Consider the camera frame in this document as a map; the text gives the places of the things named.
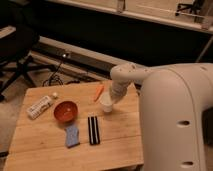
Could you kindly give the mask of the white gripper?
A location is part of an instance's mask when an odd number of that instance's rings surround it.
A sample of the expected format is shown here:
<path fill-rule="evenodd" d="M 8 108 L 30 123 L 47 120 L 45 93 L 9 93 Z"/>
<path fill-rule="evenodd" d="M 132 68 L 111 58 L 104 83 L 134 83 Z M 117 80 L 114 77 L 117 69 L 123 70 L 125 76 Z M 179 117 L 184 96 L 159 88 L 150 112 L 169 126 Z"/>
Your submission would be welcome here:
<path fill-rule="evenodd" d="M 111 101 L 116 104 L 123 99 L 127 93 L 129 83 L 113 81 L 109 87 Z"/>

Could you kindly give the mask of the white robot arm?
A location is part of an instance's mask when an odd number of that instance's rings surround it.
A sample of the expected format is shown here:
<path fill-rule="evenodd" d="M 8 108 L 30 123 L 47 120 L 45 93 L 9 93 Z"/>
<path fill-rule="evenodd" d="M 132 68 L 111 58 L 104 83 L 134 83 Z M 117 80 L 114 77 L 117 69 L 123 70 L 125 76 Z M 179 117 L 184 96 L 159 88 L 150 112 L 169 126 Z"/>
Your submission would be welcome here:
<path fill-rule="evenodd" d="M 202 114 L 213 107 L 213 63 L 126 63 L 113 67 L 110 77 L 115 103 L 131 83 L 141 86 L 143 171 L 207 171 Z"/>

